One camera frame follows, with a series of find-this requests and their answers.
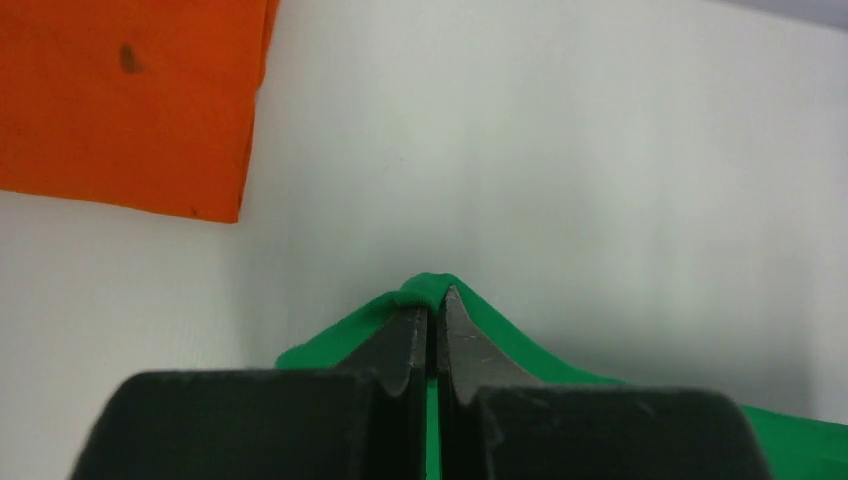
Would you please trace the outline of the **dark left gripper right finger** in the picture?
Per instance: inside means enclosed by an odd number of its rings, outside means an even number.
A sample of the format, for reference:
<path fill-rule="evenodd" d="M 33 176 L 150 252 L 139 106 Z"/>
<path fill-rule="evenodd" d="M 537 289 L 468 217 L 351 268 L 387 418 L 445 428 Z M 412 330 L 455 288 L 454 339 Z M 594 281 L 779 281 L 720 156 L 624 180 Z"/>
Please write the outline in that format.
<path fill-rule="evenodd" d="M 554 384 L 512 360 L 457 289 L 437 320 L 445 479 L 768 479 L 728 397 L 685 388 Z"/>

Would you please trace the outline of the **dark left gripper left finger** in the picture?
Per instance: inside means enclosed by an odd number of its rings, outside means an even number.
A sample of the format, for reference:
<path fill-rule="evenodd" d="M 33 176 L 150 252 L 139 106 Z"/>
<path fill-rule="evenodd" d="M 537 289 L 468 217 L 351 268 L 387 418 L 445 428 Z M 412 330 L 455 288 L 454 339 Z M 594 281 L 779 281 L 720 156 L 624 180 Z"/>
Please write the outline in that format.
<path fill-rule="evenodd" d="M 427 339 L 427 311 L 404 308 L 333 367 L 134 375 L 72 475 L 419 479 Z"/>

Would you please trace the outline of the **green t shirt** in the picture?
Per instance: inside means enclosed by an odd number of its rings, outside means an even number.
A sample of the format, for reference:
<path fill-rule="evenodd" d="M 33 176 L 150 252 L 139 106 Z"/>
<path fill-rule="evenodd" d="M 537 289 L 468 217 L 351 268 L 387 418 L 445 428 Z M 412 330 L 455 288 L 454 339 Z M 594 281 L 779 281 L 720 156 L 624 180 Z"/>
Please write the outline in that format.
<path fill-rule="evenodd" d="M 333 367 L 374 334 L 395 311 L 426 307 L 435 314 L 450 287 L 458 290 L 470 319 L 507 356 L 534 376 L 554 384 L 624 383 L 567 364 L 525 335 L 458 277 L 447 273 L 421 273 L 410 278 L 398 289 L 375 297 L 307 342 L 282 352 L 275 366 L 279 369 Z M 741 409 L 776 479 L 847 477 L 845 425 L 749 405 L 742 405 Z"/>

